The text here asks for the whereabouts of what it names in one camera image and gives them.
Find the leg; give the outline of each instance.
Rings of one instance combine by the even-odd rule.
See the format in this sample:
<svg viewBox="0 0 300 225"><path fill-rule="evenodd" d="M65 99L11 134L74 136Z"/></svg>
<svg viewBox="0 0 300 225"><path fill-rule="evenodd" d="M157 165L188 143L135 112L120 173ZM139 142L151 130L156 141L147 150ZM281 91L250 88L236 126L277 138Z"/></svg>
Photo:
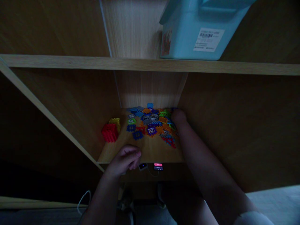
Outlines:
<svg viewBox="0 0 300 225"><path fill-rule="evenodd" d="M163 186L161 197L178 225L218 225L197 189Z"/></svg>

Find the shelf board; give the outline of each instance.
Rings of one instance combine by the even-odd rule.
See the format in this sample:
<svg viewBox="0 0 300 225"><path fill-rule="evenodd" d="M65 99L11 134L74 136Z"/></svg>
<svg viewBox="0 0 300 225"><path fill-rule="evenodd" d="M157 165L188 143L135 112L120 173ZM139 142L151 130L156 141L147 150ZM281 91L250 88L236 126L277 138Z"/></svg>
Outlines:
<svg viewBox="0 0 300 225"><path fill-rule="evenodd" d="M120 122L121 131L115 143L106 143L102 149L98 163L110 163L115 157L120 148L125 144L136 145L141 149L142 158L141 163L182 163L185 162L179 140L176 140L176 148L172 148L165 143L159 135L148 137L145 135L140 140L134 140L132 132L126 131L127 128L127 115L125 109L121 109Z"/></svg>
<svg viewBox="0 0 300 225"><path fill-rule="evenodd" d="M300 75L300 64L0 54L9 67Z"/></svg>

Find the red toy stack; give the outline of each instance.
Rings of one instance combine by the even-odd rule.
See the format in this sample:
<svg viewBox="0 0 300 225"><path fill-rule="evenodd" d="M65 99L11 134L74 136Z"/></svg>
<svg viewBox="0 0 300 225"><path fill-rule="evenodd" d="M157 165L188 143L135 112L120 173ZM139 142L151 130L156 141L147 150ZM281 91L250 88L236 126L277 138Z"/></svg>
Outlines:
<svg viewBox="0 0 300 225"><path fill-rule="evenodd" d="M106 142L116 142L119 135L117 131L117 126L114 123L105 124L102 129L102 135Z"/></svg>

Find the storage box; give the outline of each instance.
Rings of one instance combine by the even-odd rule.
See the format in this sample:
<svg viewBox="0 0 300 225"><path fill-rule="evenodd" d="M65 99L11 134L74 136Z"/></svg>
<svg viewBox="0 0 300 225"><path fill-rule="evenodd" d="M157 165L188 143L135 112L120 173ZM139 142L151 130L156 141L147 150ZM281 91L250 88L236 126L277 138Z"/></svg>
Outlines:
<svg viewBox="0 0 300 225"><path fill-rule="evenodd" d="M218 60L255 0L170 0L161 58Z"/></svg>

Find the display screen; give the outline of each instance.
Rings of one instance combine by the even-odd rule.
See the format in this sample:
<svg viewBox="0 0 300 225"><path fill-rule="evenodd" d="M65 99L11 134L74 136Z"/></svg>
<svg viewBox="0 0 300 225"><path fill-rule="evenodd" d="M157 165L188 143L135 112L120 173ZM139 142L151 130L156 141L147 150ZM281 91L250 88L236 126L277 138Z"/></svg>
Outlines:
<svg viewBox="0 0 300 225"><path fill-rule="evenodd" d="M155 170L163 170L163 165L161 163L154 163Z"/></svg>

